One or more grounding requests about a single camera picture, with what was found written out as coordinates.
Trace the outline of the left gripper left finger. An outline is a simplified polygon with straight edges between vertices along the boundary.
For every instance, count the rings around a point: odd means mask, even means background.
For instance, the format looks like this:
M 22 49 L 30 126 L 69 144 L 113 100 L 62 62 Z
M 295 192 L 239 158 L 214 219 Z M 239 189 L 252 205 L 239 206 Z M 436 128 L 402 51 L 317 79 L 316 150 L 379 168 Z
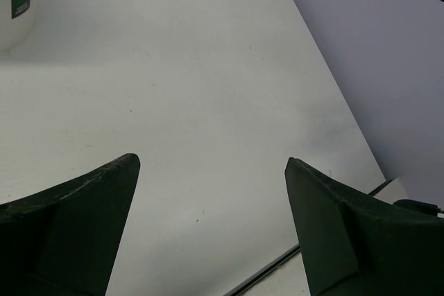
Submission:
M 128 153 L 1 205 L 2 295 L 104 295 L 139 177 Z

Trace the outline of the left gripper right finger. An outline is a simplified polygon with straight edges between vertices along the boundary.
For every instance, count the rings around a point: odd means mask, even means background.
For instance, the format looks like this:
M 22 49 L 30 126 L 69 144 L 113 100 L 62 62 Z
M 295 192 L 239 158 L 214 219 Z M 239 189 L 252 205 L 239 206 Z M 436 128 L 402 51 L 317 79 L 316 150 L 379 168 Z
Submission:
M 300 159 L 287 193 L 312 295 L 442 295 L 443 219 L 389 204 Z

